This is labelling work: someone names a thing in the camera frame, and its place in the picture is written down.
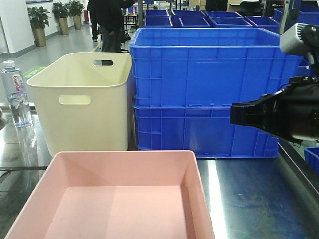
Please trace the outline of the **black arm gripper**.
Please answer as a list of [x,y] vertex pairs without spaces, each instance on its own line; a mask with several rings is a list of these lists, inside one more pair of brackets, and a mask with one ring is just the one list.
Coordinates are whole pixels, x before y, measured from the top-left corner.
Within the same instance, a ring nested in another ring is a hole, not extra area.
[[319,141],[319,79],[298,76],[274,94],[233,103],[230,123],[252,126],[290,142]]

